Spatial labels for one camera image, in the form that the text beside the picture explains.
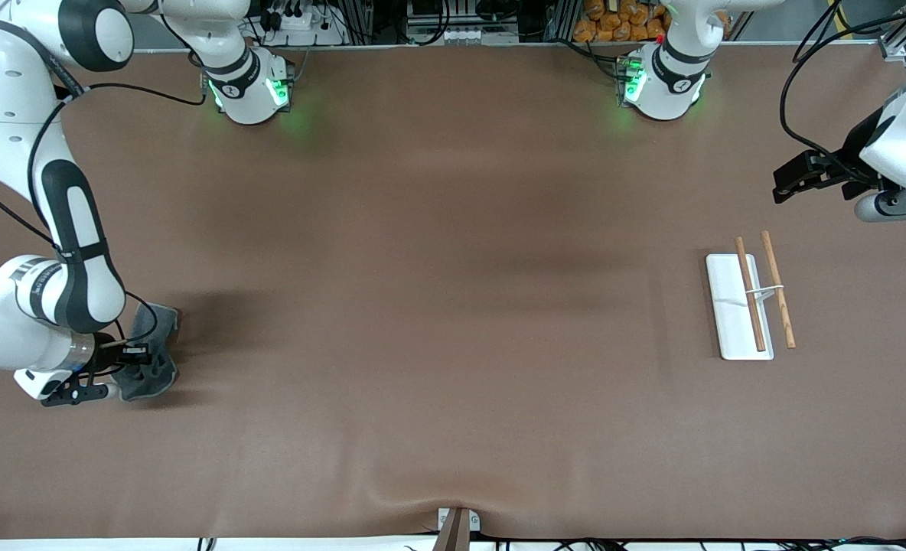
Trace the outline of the grey microfibre towel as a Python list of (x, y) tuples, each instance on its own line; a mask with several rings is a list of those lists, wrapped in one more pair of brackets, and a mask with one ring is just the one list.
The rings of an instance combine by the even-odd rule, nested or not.
[(131, 334), (123, 346), (148, 346), (150, 363), (123, 365), (111, 374), (111, 379), (120, 387), (122, 401), (155, 398), (169, 390), (178, 374), (170, 355), (169, 341), (178, 331), (176, 310), (159, 304), (138, 306)]

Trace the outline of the white rack with wooden rods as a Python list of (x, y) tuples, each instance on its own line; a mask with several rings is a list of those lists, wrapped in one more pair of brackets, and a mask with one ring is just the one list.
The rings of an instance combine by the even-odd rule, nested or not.
[(788, 350), (797, 347), (785, 285), (769, 231), (761, 231), (761, 243), (771, 277), (768, 285), (761, 282), (757, 259), (747, 251), (740, 236), (734, 238), (733, 253), (710, 253), (705, 257), (709, 299), (723, 360), (774, 359), (767, 320), (767, 301), (771, 299), (778, 307), (785, 347)]

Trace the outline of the pile of orange snack packs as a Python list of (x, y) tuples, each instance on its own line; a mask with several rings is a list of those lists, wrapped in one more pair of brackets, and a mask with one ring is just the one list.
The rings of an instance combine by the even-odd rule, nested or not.
[(588, 42), (670, 42), (687, 50), (718, 47), (751, 9), (738, 0), (572, 0), (558, 38)]

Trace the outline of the brown table mat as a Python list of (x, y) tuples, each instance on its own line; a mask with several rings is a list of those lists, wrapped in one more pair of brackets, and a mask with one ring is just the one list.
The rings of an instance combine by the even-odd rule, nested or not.
[[(292, 111), (96, 90), (62, 112), (125, 285), (181, 312), (152, 400), (0, 372), (0, 538), (906, 538), (906, 222), (776, 205), (791, 47), (682, 119), (565, 47), (316, 51)], [(740, 236), (773, 360), (723, 360)]]

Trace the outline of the black and silver electronics unit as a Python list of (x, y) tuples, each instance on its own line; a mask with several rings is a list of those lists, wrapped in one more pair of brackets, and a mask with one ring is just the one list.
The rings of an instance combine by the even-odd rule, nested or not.
[(399, 0), (405, 41), (427, 45), (511, 45), (520, 39), (522, 0)]

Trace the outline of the brown narrow bar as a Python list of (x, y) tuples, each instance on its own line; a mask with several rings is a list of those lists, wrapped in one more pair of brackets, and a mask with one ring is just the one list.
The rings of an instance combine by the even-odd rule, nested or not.
[(440, 523), (432, 551), (468, 551), (471, 543), (471, 511), (449, 508)]

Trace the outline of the white power strip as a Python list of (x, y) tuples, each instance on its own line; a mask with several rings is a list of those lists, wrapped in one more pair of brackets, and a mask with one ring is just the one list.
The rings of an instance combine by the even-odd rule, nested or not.
[(341, 46), (350, 31), (337, 7), (323, 0), (260, 0), (259, 25), (270, 47)]

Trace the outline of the grey metal bracket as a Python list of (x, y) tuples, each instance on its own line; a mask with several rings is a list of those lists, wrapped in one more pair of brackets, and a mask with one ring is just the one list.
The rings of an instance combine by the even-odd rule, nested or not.
[(471, 533), (480, 533), (481, 532), (481, 519), (480, 515), (474, 510), (464, 509), (464, 508), (439, 508), (438, 509), (438, 527), (436, 531), (443, 529), (447, 520), (450, 519), (459, 519), (461, 524), (466, 524), (468, 530)]

